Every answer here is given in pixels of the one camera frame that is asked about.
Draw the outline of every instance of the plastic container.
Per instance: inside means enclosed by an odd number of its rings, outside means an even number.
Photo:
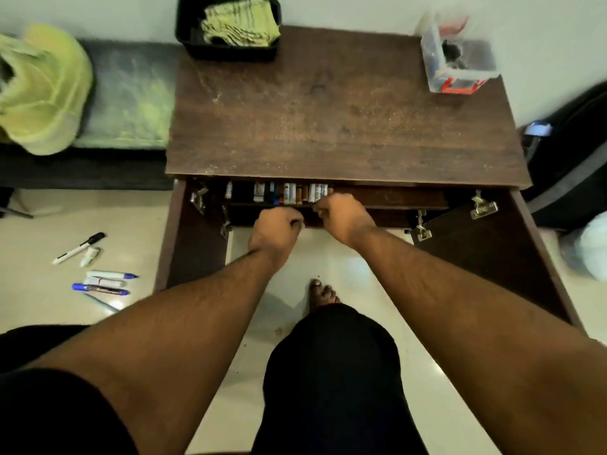
[[[214,39],[213,43],[205,42],[200,22],[205,16],[205,8],[211,5],[239,0],[179,0],[177,3],[177,21],[175,37],[185,46],[194,59],[202,60],[242,60],[246,62],[269,62],[274,60],[278,50],[280,37],[268,47],[231,46],[222,39]],[[280,3],[278,0],[268,0],[274,20],[280,25]]]
[[[558,240],[563,260],[578,273],[607,281],[607,212]]]
[[[487,38],[466,35],[468,17],[430,17],[421,37],[428,86],[433,93],[472,94],[500,73]]]

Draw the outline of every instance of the fist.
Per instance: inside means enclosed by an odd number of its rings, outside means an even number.
[[[375,228],[365,207],[351,194],[332,193],[314,205],[325,229],[340,243],[354,249],[360,232]]]
[[[304,216],[291,207],[262,210],[249,238],[249,252],[267,252],[277,272],[289,258],[304,225]]]

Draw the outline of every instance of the wooden desk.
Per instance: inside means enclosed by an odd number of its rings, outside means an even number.
[[[251,226],[271,207],[252,201],[255,180],[320,181],[352,192],[378,225],[413,229],[416,246],[581,326],[518,192],[530,178],[501,79],[472,96],[433,94],[419,38],[281,32],[269,64],[183,54],[157,290],[224,265],[222,224]],[[189,204],[201,187],[204,214]],[[473,220],[475,189],[498,211]],[[309,226],[321,224],[309,205],[300,210]],[[419,210],[433,218],[429,239],[414,228]]]

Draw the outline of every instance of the white floor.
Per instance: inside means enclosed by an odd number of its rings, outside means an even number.
[[[129,304],[151,293],[169,193],[155,191],[22,191],[33,221],[0,220],[0,332],[35,323],[94,323],[110,311],[71,290],[85,270],[80,257],[50,261],[103,231],[93,267],[140,275]],[[16,201],[12,206],[21,207]],[[230,236],[228,259],[246,252],[248,229]],[[607,283],[575,275],[558,255],[553,232],[542,231],[550,255],[590,336],[607,342]],[[447,377],[387,298],[366,263],[323,230],[304,230],[285,267],[272,279],[232,366],[188,450],[249,450],[263,411],[262,382],[269,354],[301,318],[310,278],[330,283],[344,303],[381,323],[394,337],[414,420],[431,455],[498,451]]]

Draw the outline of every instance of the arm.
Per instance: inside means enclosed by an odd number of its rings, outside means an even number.
[[[316,206],[505,454],[607,450],[607,348],[519,296],[375,226],[351,195]]]
[[[184,453],[302,220],[291,208],[263,211],[248,254],[137,302],[29,367],[62,369],[96,386],[140,454]]]

